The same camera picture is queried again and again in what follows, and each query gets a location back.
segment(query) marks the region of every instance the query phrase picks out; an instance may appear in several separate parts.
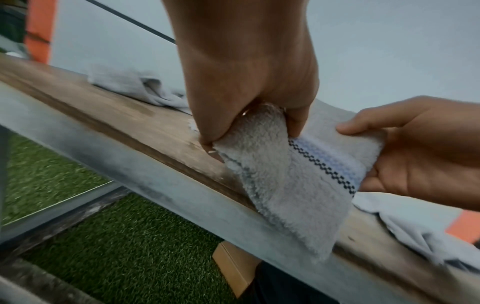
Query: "green grass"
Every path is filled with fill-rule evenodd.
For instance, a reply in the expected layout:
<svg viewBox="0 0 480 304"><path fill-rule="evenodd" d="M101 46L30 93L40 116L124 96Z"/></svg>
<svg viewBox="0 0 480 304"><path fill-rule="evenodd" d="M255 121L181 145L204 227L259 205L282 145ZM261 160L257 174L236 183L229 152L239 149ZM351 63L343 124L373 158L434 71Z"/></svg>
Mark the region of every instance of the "green grass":
<svg viewBox="0 0 480 304"><path fill-rule="evenodd" d="M236 303L211 258L220 241L131 194L25 257L105 304Z"/></svg>
<svg viewBox="0 0 480 304"><path fill-rule="evenodd" d="M9 148L3 224L107 182L19 135L12 134Z"/></svg>
<svg viewBox="0 0 480 304"><path fill-rule="evenodd" d="M13 135L7 221L105 182ZM105 304L238 303L212 253L220 239L131 194L24 258Z"/></svg>

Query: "washcloth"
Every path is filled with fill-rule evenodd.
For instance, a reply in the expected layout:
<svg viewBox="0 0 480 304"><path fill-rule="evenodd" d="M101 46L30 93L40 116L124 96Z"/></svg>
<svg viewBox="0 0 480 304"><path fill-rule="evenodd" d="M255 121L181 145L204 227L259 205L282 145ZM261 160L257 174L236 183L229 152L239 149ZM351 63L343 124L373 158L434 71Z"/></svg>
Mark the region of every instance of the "washcloth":
<svg viewBox="0 0 480 304"><path fill-rule="evenodd" d="M213 144L257 210L319 260L331 253L352 198L384 145L383 131L344 136L335 130L353 116L316 100L301 136L291 139L283 112L261 105Z"/></svg>
<svg viewBox="0 0 480 304"><path fill-rule="evenodd" d="M192 114L184 92L170 89L152 72L120 70L102 64L90 64L88 82L106 90L161 107L176 108Z"/></svg>
<svg viewBox="0 0 480 304"><path fill-rule="evenodd" d="M443 231L431 229L398 216L383 208L373 197L353 200L359 210L378 214L387 229L408 248L423 255L431 263L449 264L465 271L480 273L480 250Z"/></svg>

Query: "dark pants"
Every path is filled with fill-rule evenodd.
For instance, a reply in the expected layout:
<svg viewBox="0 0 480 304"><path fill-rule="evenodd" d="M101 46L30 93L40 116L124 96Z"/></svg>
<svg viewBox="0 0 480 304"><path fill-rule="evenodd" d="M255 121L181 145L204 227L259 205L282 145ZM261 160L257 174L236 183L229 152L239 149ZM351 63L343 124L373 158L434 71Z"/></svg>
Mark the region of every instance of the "dark pants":
<svg viewBox="0 0 480 304"><path fill-rule="evenodd" d="M339 304L339 302L262 262L250 286L251 304Z"/></svg>

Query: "brown box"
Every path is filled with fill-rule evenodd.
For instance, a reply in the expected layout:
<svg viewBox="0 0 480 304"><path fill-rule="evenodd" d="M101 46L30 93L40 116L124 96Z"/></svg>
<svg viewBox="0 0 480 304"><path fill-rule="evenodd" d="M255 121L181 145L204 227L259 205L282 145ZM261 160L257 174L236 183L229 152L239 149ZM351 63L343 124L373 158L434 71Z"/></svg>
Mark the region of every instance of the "brown box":
<svg viewBox="0 0 480 304"><path fill-rule="evenodd" d="M262 261L227 241L218 244L212 257L237 298L254 280L255 268Z"/></svg>

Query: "wooden surface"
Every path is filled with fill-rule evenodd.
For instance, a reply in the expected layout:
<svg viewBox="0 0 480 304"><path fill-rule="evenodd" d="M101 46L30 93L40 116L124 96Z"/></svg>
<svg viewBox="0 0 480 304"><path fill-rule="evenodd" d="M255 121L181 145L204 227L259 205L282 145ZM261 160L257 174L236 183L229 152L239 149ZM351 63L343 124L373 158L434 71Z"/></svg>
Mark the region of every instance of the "wooden surface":
<svg viewBox="0 0 480 304"><path fill-rule="evenodd" d="M91 86L83 75L7 56L0 56L0 81L253 208L238 180L200 148L188 127L190 116ZM431 265L393 239L374 216L356 209L334 254L419 302L480 303L478 276Z"/></svg>

